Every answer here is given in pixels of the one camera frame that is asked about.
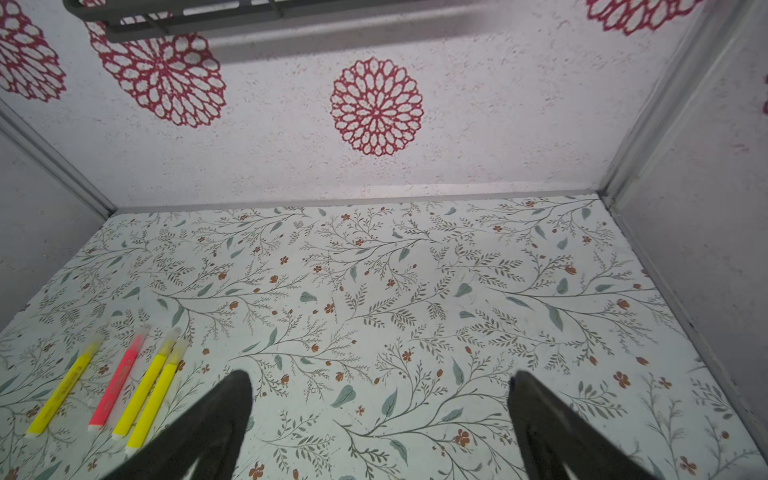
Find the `yellow highlighter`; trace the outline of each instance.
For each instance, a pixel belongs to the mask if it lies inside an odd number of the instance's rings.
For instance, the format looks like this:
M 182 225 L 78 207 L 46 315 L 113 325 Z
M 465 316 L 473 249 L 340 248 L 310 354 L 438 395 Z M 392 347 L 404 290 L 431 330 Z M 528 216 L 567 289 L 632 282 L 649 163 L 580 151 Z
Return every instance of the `yellow highlighter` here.
M 85 367 L 87 367 L 88 363 L 91 362 L 91 359 L 96 354 L 102 342 L 104 342 L 104 336 L 100 333 L 96 333 L 89 342 L 88 346 L 85 347 L 82 355 L 80 355 L 78 359 L 74 361 L 72 368 L 70 368 L 69 372 L 64 375 L 61 383 L 58 384 L 56 390 L 54 390 L 51 394 L 51 398 L 48 399 L 45 405 L 43 405 L 43 408 L 38 413 L 38 416 L 35 417 L 35 420 L 27 429 L 27 436 L 38 436 L 43 433 L 45 427 L 48 426 L 48 423 L 53 418 L 53 415 L 56 415 L 58 407 L 61 406 L 61 404 L 67 398 L 70 390 L 72 390 L 74 384 L 80 378 L 80 375 L 82 375 Z
M 126 445 L 126 450 L 129 454 L 140 449 L 144 444 L 144 440 L 147 438 L 152 422 L 154 422 L 154 417 L 157 415 L 157 411 L 160 410 L 163 399 L 165 399 L 165 394 L 168 392 L 168 387 L 170 387 L 170 383 L 174 380 L 176 368 L 181 359 L 183 359 L 184 353 L 187 351 L 189 345 L 190 339 L 188 337 L 179 339 L 174 346 L 174 351 L 168 356 L 168 361 L 163 367 L 163 372 L 160 374 L 160 378 L 157 379 L 157 385 L 154 386 L 152 395 L 150 395 L 149 400 L 147 400 L 147 406 L 144 407 L 144 412 L 141 413 L 141 417 L 136 424 L 131 439 L 128 440 L 128 445 Z
M 177 327 L 168 332 L 165 338 L 163 338 L 163 342 L 160 344 L 160 349 L 157 351 L 157 355 L 152 359 L 152 363 L 149 365 L 147 373 L 144 374 L 144 378 L 141 379 L 141 383 L 139 383 L 136 393 L 134 393 L 128 406 L 125 407 L 125 411 L 123 412 L 122 417 L 120 417 L 120 421 L 118 421 L 118 424 L 114 427 L 114 431 L 112 432 L 113 438 L 122 438 L 128 435 L 131 426 L 134 424 L 134 420 L 138 417 L 141 407 L 144 405 L 144 400 L 147 399 L 147 395 L 149 395 L 149 391 L 152 390 L 154 381 L 157 379 L 157 376 L 160 375 L 165 360 L 168 358 L 168 355 L 170 355 L 171 347 L 174 346 L 174 342 L 179 338 L 179 334 L 181 334 L 181 330 Z

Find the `red mandala pattern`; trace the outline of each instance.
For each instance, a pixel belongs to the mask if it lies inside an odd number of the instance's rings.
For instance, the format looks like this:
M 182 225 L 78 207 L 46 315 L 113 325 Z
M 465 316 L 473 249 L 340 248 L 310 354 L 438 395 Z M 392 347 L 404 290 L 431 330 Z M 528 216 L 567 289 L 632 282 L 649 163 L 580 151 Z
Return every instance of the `red mandala pattern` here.
M 590 20 L 603 30 L 622 30 L 625 35 L 642 28 L 656 30 L 667 20 L 691 13 L 703 0 L 587 0 Z
M 208 40 L 188 34 L 115 44 L 107 40 L 101 24 L 86 25 L 104 69 L 140 107 L 192 128 L 221 116 L 227 85 Z
M 422 127 L 416 80 L 391 60 L 371 57 L 345 68 L 333 83 L 331 115 L 344 141 L 381 157 L 405 148 Z
M 58 55 L 14 0 L 0 0 L 0 88 L 47 102 L 66 90 Z

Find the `printed leaf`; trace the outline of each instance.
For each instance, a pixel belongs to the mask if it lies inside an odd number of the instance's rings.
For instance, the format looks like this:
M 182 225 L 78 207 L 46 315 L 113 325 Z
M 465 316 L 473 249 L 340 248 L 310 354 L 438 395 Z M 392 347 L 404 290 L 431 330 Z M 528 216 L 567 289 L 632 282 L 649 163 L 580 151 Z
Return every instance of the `printed leaf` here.
M 456 385 L 464 383 L 464 372 L 455 360 L 453 360 L 453 375 L 456 377 Z
M 549 319 L 552 320 L 552 323 L 554 323 L 554 326 L 556 326 L 558 330 L 562 332 L 563 319 L 560 318 L 560 310 L 554 308 L 552 305 L 547 305 L 547 310 L 549 310 Z
M 442 421 L 451 422 L 452 420 L 456 420 L 458 417 L 462 416 L 463 412 L 464 412 L 463 408 L 451 410 L 451 412 L 448 415 L 442 417 Z
M 16 380 L 17 378 L 18 378 L 18 375 L 17 375 L 17 376 L 15 376 L 15 377 L 13 377 L 13 378 L 12 378 L 12 379 L 10 379 L 10 380 L 6 380 L 6 381 L 5 381 L 5 383 L 3 383 L 2 385 L 0 385 L 0 393 L 3 393 L 3 392 L 5 391 L 5 389 L 7 389 L 9 386 L 11 386 L 11 384 L 13 383 L 13 381 L 14 381 L 14 380 Z
M 53 476 L 54 472 L 56 472 L 56 469 L 58 468 L 59 465 L 61 465 L 62 462 L 63 460 L 59 460 L 56 465 L 46 468 L 45 470 L 40 472 L 40 475 L 35 477 L 35 480 L 48 480 L 50 477 Z
M 384 414 L 384 418 L 387 419 L 392 415 L 392 412 L 395 411 L 395 404 L 397 403 L 397 389 L 395 389 L 395 392 L 388 396 L 386 400 L 384 400 L 384 403 L 382 404 L 382 414 Z
M 519 306 L 524 306 L 525 308 L 531 308 L 530 306 L 528 306 L 528 304 L 526 302 L 524 302 L 524 301 L 522 301 L 520 299 L 514 298 L 513 296 L 508 296 L 507 300 L 509 300 L 510 302 L 517 303 Z
M 390 440 L 389 444 L 397 450 L 397 452 L 400 454 L 403 460 L 406 461 L 406 465 L 408 465 L 408 450 L 406 450 L 406 446 L 402 443 L 398 442 L 397 440 Z
M 472 291 L 472 287 L 470 287 L 467 283 L 462 283 L 461 285 L 458 286 L 458 290 L 456 290 L 456 294 L 454 296 L 466 295 L 471 291 Z
M 568 291 L 568 279 L 564 278 L 563 280 L 560 280 L 560 283 L 558 283 L 558 293 L 562 295 L 567 291 Z
M 206 293 L 208 293 L 208 290 L 213 286 L 213 283 L 208 283 L 206 286 L 203 287 L 203 289 L 199 292 L 197 292 L 197 296 L 203 296 Z
M 126 293 L 123 296 L 123 298 L 128 298 L 129 296 L 138 295 L 139 294 L 139 290 L 141 290 L 141 288 L 138 287 L 138 286 L 135 286 L 134 289 L 131 290 L 130 292 Z
M 277 339 L 277 327 L 275 327 L 275 329 L 272 330 L 272 333 L 270 333 L 270 341 L 267 343 L 266 346 L 274 345 L 276 339 Z
M 351 385 L 344 385 L 344 388 L 339 392 L 339 396 L 336 397 L 336 401 L 331 403 L 334 408 L 339 408 L 347 402 L 351 402 L 355 399 L 355 389 Z
M 170 326 L 176 326 L 176 324 L 179 323 L 179 319 L 181 318 L 182 313 L 184 313 L 184 307 L 182 307 L 179 303 L 179 309 L 176 310 L 176 313 L 174 313 L 174 318 L 170 320 Z

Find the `pink highlighter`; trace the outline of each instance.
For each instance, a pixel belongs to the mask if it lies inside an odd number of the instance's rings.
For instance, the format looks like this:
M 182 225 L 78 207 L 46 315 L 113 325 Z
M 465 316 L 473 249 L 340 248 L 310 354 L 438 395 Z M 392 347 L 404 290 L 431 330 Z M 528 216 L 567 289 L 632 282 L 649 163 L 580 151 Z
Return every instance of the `pink highlighter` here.
M 138 357 L 139 352 L 141 351 L 141 345 L 144 343 L 144 339 L 147 338 L 148 333 L 149 326 L 142 326 L 136 331 L 133 340 L 131 340 L 131 345 L 125 352 L 125 355 L 123 355 L 123 359 L 120 361 L 118 369 L 115 371 L 112 380 L 109 382 L 107 391 L 104 392 L 104 396 L 101 397 L 101 401 L 99 402 L 98 407 L 96 407 L 94 416 L 91 417 L 91 421 L 88 423 L 88 430 L 92 432 L 97 431 L 107 423 L 109 412 L 112 411 L 112 407 L 114 407 L 115 402 L 118 400 L 120 391 L 123 389 L 123 384 L 125 384 L 128 374 L 131 373 L 131 368 L 134 366 L 136 357 Z

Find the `highlighter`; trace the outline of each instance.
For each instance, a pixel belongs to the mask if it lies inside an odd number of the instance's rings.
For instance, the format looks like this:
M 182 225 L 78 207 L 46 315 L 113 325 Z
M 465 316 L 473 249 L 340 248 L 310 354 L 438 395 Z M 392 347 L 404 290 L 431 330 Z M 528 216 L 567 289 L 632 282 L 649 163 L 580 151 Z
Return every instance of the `highlighter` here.
M 104 335 L 101 335 L 100 333 L 94 334 L 89 344 L 85 347 L 85 350 L 83 350 L 82 355 L 74 361 L 72 368 L 70 368 L 69 372 L 64 375 L 61 383 L 58 384 L 56 390 L 51 394 L 51 398 L 49 398 L 45 405 L 43 405 L 43 408 L 35 417 L 35 420 L 32 421 L 32 424 L 27 429 L 27 436 L 38 436 L 43 433 L 45 427 L 48 426 L 48 423 L 53 418 L 53 415 L 56 415 L 58 407 L 61 406 L 69 392 L 72 390 L 74 384 L 80 378 L 80 375 L 82 375 L 85 367 L 91 362 L 91 359 L 98 351 L 102 342 L 104 342 Z
M 174 342 L 179 334 L 181 334 L 181 329 L 177 327 L 168 332 L 165 338 L 163 338 L 163 342 L 160 344 L 160 349 L 157 351 L 157 355 L 152 359 L 152 363 L 150 363 L 147 373 L 144 374 L 144 378 L 141 379 L 141 383 L 139 383 L 136 393 L 134 393 L 128 406 L 125 407 L 125 411 L 123 412 L 122 417 L 120 417 L 120 421 L 114 427 L 114 431 L 112 432 L 113 437 L 125 437 L 131 430 L 131 426 L 134 424 L 136 417 L 138 417 L 141 406 L 144 405 L 144 400 L 147 399 L 147 395 L 149 395 L 149 391 L 152 389 L 154 381 L 157 379 L 157 376 L 160 375 L 165 360 L 170 355 L 171 347 L 174 346 Z
M 147 438 L 149 429 L 154 422 L 157 412 L 160 410 L 160 406 L 163 404 L 165 394 L 168 393 L 168 387 L 174 380 L 176 375 L 176 368 L 179 366 L 179 362 L 184 357 L 184 353 L 187 351 L 187 347 L 190 345 L 189 337 L 179 339 L 174 346 L 174 351 L 168 356 L 168 361 L 163 367 L 163 372 L 160 374 L 160 378 L 157 379 L 157 385 L 154 386 L 152 395 L 147 400 L 147 406 L 144 407 L 144 411 L 141 413 L 136 428 L 134 429 L 131 439 L 128 440 L 126 450 L 129 454 L 140 449 L 144 444 L 144 440 Z
M 118 369 L 115 370 L 112 380 L 109 382 L 109 386 L 104 392 L 104 396 L 101 397 L 101 401 L 99 402 L 98 407 L 96 407 L 96 411 L 91 417 L 91 421 L 88 423 L 89 431 L 96 432 L 104 427 L 104 424 L 107 422 L 107 417 L 109 417 L 109 413 L 112 411 L 115 402 L 118 400 L 120 391 L 123 389 L 123 384 L 125 384 L 125 380 L 128 378 L 128 374 L 131 372 L 134 362 L 136 362 L 136 357 L 138 357 L 139 352 L 141 351 L 141 346 L 144 344 L 144 339 L 147 338 L 148 333 L 149 326 L 139 327 L 136 331 L 128 350 L 126 350 L 123 355 L 123 359 L 120 361 Z

